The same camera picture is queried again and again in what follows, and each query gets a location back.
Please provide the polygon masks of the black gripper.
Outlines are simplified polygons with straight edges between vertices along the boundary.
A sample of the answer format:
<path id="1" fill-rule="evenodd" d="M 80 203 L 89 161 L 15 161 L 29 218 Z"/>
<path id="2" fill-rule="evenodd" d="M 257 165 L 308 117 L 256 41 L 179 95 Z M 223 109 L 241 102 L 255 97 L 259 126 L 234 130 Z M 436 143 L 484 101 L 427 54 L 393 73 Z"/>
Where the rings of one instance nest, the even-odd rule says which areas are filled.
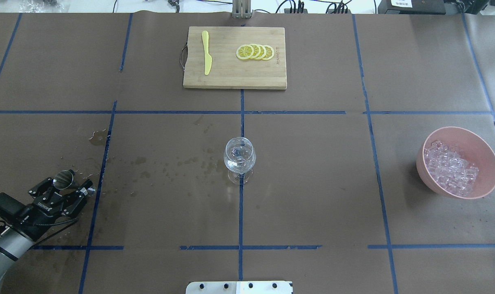
<path id="1" fill-rule="evenodd" d="M 93 182 L 87 179 L 75 191 L 66 195 L 65 203 L 57 193 L 54 179 L 45 178 L 28 190 L 33 202 L 24 204 L 15 200 L 15 230 L 32 241 L 39 241 L 51 228 L 59 231 L 70 226 L 70 218 L 76 218 L 87 204 L 93 192 Z"/>

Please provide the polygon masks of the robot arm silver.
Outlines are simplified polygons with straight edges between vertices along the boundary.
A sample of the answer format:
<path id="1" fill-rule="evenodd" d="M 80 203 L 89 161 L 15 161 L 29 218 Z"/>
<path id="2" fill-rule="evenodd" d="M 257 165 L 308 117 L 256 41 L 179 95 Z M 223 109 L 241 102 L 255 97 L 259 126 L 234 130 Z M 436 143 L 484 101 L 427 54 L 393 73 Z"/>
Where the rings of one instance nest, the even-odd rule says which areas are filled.
<path id="1" fill-rule="evenodd" d="M 0 193 L 0 289 L 6 272 L 29 249 L 46 241 L 50 228 L 66 229 L 78 221 L 93 190 L 92 180 L 77 185 L 70 176 L 68 183 L 45 178 L 28 191 L 33 198 L 28 204 Z"/>

